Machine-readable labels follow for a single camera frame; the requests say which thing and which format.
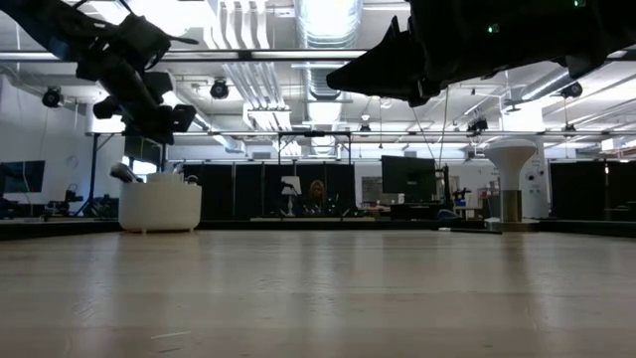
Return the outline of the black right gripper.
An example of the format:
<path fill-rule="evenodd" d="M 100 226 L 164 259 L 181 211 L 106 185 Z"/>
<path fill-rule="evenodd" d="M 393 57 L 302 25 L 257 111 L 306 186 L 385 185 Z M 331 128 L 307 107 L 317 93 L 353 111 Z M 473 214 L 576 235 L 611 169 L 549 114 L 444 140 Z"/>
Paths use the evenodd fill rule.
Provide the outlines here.
<path fill-rule="evenodd" d="M 440 87 L 507 69 L 507 2 L 414 0 L 409 31 L 392 17 L 382 40 L 326 77 L 332 90 L 427 104 Z"/>

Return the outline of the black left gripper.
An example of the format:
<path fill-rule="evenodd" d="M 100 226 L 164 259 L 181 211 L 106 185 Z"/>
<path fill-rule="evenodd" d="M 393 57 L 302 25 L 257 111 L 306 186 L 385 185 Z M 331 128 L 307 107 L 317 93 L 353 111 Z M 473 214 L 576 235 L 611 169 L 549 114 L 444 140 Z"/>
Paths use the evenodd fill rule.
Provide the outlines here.
<path fill-rule="evenodd" d="M 113 95 L 97 102 L 92 112 L 97 119 L 120 115 L 125 136 L 140 136 L 160 144 L 173 144 L 173 132 L 187 131 L 197 115 L 196 109 L 188 104 L 177 104 L 172 108 L 167 105 L 122 102 Z"/>

